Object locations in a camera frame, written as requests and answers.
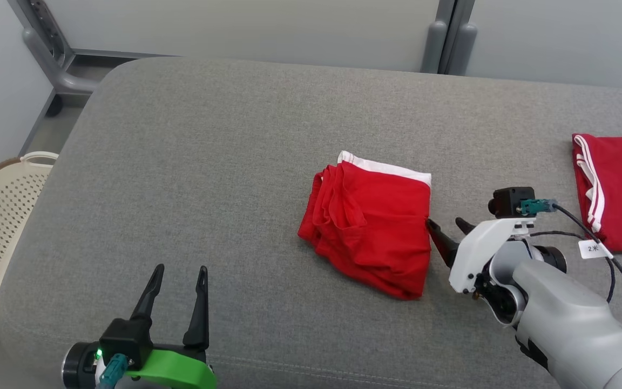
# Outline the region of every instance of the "red garment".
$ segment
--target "red garment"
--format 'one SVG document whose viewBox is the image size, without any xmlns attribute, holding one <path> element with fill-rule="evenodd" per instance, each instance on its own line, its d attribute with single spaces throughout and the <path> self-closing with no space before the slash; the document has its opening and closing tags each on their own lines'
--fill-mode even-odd
<svg viewBox="0 0 622 389">
<path fill-rule="evenodd" d="M 429 198 L 419 180 L 328 165 L 314 178 L 299 237 L 351 278 L 396 298 L 419 298 L 430 258 Z"/>
<path fill-rule="evenodd" d="M 610 251 L 622 251 L 622 138 L 573 135 L 581 219 Z"/>
</svg>

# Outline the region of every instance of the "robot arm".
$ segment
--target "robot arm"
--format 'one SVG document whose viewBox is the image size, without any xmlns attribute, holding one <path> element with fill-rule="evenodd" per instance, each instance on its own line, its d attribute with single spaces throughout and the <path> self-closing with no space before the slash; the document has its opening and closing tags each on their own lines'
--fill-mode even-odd
<svg viewBox="0 0 622 389">
<path fill-rule="evenodd" d="M 78 342 L 62 362 L 64 387 L 215 389 L 217 378 L 206 364 L 209 346 L 208 272 L 201 266 L 197 300 L 183 345 L 155 344 L 151 312 L 160 293 L 165 266 L 158 264 L 129 320 L 116 318 L 99 341 Z"/>
<path fill-rule="evenodd" d="M 622 387 L 622 324 L 602 297 L 558 269 L 520 261 L 513 281 L 528 295 L 520 349 L 563 388 Z"/>
<path fill-rule="evenodd" d="M 489 210 L 498 219 L 463 229 L 459 244 L 429 220 L 452 288 L 486 301 L 516 331 L 520 350 L 563 389 L 622 388 L 622 324 L 602 297 L 565 274 L 560 251 L 529 244 L 536 215 L 521 213 L 526 199 L 534 199 L 530 187 L 494 192 Z"/>
</svg>

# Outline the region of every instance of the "basket handle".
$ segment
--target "basket handle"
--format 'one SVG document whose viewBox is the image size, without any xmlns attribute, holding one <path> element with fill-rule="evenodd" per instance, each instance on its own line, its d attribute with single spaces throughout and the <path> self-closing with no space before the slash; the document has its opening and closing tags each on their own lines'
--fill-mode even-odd
<svg viewBox="0 0 622 389">
<path fill-rule="evenodd" d="M 21 162 L 27 163 L 30 166 L 41 166 L 41 167 L 49 166 L 49 165 L 43 165 L 41 163 L 32 163 L 32 162 L 30 162 L 30 160 L 32 160 L 34 158 L 49 158 L 49 159 L 56 160 L 57 158 L 59 158 L 59 154 L 58 153 L 51 153 L 51 152 L 29 152 L 26 155 L 21 157 Z"/>
</svg>

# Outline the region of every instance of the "floor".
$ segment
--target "floor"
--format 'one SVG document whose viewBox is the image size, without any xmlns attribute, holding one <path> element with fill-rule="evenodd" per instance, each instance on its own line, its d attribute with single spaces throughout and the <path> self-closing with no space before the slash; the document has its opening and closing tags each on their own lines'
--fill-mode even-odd
<svg viewBox="0 0 622 389">
<path fill-rule="evenodd" d="M 74 76 L 100 81 L 114 67 L 129 60 L 104 57 L 77 57 L 69 67 L 69 73 Z M 69 133 L 71 133 L 87 100 L 87 97 L 82 96 L 62 96 L 64 108 L 55 117 L 43 118 L 38 128 L 33 129 L 34 136 L 25 152 L 62 152 L 64 143 L 69 137 Z M 25 372 L 19 364 L 8 357 L 0 342 L 0 387 L 47 389 L 49 384 L 45 384 L 36 377 L 31 376 L 28 372 Z"/>
</svg>

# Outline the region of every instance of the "white label tag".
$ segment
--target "white label tag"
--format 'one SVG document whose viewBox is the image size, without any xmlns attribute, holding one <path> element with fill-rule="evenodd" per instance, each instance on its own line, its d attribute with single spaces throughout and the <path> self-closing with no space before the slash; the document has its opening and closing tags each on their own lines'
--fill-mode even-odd
<svg viewBox="0 0 622 389">
<path fill-rule="evenodd" d="M 584 259 L 590 258 L 604 258 L 607 257 L 608 254 L 604 251 L 604 245 L 598 244 L 592 239 L 589 240 L 581 240 L 577 242 L 578 246 L 580 246 L 580 255 Z"/>
</svg>

